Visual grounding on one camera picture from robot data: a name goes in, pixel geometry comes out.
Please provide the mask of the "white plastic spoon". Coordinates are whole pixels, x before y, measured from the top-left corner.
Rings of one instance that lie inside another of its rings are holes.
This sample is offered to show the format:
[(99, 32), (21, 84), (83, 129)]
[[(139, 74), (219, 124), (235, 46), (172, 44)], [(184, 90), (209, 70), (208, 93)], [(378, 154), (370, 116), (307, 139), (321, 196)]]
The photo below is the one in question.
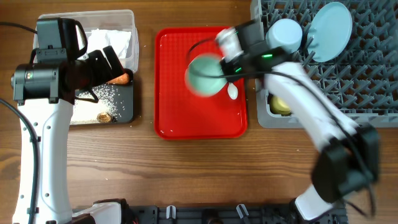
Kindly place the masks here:
[(228, 88), (227, 88), (227, 92), (229, 97), (232, 100), (236, 100), (238, 98), (238, 88), (236, 87), (236, 85), (232, 82), (228, 83)]

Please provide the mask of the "yellow plastic cup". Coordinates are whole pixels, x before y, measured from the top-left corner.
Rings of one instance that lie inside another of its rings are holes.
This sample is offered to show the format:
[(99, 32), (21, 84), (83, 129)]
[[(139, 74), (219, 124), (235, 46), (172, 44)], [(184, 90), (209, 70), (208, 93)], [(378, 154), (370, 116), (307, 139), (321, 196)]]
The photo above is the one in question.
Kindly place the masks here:
[(270, 111), (273, 114), (279, 114), (282, 116), (289, 116), (292, 114), (291, 109), (289, 106), (279, 97), (273, 95), (269, 102)]

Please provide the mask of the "light blue plate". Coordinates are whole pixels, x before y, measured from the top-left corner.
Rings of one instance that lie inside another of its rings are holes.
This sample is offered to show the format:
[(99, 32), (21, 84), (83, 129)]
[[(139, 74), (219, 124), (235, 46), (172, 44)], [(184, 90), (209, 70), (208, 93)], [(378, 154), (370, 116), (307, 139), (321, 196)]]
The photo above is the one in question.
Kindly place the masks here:
[(339, 56), (351, 37), (353, 19), (348, 8), (340, 2), (324, 5), (315, 15), (307, 34), (307, 52), (313, 60), (327, 62)]

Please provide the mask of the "orange carrot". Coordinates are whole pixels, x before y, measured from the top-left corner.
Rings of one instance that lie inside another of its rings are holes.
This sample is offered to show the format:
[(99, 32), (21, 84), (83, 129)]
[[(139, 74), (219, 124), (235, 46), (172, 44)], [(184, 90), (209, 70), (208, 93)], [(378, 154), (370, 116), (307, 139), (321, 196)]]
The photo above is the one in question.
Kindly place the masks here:
[(123, 75), (116, 77), (110, 81), (107, 82), (107, 84), (110, 85), (126, 85), (130, 81), (129, 75), (127, 73), (124, 73)]

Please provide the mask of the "brown food scrap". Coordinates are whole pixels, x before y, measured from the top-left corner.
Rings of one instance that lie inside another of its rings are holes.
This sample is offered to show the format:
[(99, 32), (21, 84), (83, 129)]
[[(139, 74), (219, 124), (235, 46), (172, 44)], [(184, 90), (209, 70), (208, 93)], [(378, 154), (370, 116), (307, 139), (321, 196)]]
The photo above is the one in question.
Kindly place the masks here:
[(103, 112), (103, 113), (99, 113), (96, 117), (97, 121), (99, 123), (110, 123), (113, 120), (113, 117), (107, 113), (107, 112)]

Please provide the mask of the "white rice pile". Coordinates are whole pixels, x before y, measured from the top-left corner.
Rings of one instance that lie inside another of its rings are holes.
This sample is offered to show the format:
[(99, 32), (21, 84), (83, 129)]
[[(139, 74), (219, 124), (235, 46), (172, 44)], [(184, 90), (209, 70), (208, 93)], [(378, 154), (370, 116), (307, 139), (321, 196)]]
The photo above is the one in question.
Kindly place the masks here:
[(118, 119), (118, 100), (116, 97), (119, 95), (118, 89), (114, 85), (100, 85), (92, 89), (98, 102), (84, 101), (84, 99), (94, 100), (94, 97), (89, 91), (77, 93), (75, 105), (73, 106), (73, 115), (70, 121), (71, 125), (81, 124), (100, 124), (96, 117), (99, 113), (107, 112), (112, 117), (112, 122)]

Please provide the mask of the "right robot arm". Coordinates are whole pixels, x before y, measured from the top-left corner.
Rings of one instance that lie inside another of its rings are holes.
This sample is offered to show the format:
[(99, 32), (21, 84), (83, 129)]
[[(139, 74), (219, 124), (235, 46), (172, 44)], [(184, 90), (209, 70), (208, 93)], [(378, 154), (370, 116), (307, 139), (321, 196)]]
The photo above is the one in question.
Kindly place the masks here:
[(319, 151), (311, 185), (294, 200), (300, 222), (314, 222), (367, 190), (370, 213), (376, 214), (373, 185), (379, 180), (379, 135), (370, 124), (358, 124), (342, 113), (308, 77), (303, 66), (282, 47), (270, 48), (255, 21), (230, 27), (215, 39), (228, 79), (264, 79), (264, 86), (284, 100)]

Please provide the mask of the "light blue bowl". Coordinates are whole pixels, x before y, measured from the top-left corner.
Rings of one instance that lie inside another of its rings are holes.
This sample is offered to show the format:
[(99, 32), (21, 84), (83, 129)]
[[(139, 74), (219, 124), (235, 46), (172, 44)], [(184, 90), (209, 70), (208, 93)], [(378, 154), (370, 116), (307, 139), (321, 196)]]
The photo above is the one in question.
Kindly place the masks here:
[(292, 54), (299, 49), (303, 30), (298, 22), (292, 19), (276, 21), (266, 33), (265, 40), (271, 49), (282, 47)]

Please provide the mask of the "white paper napkin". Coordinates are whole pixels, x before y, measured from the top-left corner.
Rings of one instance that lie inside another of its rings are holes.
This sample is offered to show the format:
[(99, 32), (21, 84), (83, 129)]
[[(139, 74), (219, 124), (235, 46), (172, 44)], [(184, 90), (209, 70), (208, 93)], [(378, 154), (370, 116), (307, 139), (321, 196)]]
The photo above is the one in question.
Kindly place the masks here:
[(131, 32), (120, 30), (92, 30), (88, 37), (87, 53), (94, 50), (103, 50), (107, 46), (112, 46), (118, 58), (126, 58)]

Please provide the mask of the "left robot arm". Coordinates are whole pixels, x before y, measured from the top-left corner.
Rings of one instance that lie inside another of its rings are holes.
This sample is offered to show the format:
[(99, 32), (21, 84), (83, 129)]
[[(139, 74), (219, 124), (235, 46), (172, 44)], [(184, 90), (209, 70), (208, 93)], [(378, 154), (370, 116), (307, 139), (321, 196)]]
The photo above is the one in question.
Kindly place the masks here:
[(74, 19), (37, 21), (39, 46), (12, 76), (21, 121), (21, 177), (14, 223), (122, 223), (122, 200), (73, 212), (67, 189), (67, 139), (78, 90), (90, 91), (124, 73), (112, 47), (88, 53)]

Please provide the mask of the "mint green bowl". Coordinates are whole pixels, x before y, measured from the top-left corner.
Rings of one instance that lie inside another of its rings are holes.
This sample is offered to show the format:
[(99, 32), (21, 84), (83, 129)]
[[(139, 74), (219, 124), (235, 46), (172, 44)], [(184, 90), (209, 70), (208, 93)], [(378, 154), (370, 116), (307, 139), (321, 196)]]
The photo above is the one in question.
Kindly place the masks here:
[(211, 97), (227, 84), (220, 65), (221, 57), (216, 54), (201, 54), (188, 65), (185, 72), (187, 88), (200, 97)]

